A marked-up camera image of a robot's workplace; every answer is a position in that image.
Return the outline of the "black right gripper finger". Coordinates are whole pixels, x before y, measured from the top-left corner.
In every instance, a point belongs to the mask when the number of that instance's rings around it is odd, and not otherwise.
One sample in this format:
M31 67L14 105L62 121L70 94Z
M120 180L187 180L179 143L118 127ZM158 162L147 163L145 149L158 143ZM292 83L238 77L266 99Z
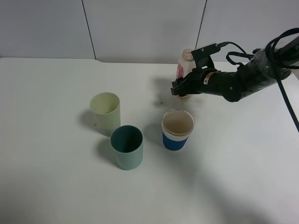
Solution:
M177 78L175 81L172 82L173 88L180 88L180 87L186 87L186 88L193 88L194 87L194 78L195 73L190 72L185 77Z

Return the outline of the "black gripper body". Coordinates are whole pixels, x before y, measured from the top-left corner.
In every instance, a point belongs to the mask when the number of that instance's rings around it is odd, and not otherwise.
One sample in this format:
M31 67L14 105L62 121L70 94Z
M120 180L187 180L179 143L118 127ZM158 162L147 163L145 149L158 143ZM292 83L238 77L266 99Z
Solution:
M191 94L211 94L224 97L228 102L241 99L241 84L235 72L205 71L196 74L191 82Z

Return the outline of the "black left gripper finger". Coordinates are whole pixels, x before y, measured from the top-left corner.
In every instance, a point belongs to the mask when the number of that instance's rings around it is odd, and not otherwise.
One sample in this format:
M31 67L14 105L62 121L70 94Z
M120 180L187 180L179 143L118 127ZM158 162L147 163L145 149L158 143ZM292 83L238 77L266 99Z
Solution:
M194 85L193 88L186 88L186 87L180 87L180 88L173 88L171 87L171 94L173 96L185 96L185 95L192 95L192 94L198 94L198 88L197 85Z

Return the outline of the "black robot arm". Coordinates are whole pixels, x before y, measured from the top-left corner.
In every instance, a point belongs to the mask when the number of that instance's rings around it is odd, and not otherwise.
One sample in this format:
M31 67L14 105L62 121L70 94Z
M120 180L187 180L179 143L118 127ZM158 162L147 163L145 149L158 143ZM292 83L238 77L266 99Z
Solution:
M280 39L298 34L298 28L285 31L270 41L263 49L255 49L252 54L228 52L226 59L237 65L235 72L217 70L211 55L220 51L228 42L213 43L191 51L196 67L185 77L172 82L171 93L174 96L192 94L212 94L224 97L229 102L238 102L258 92L278 80L290 76L298 69L299 39L295 38L287 45L277 49Z

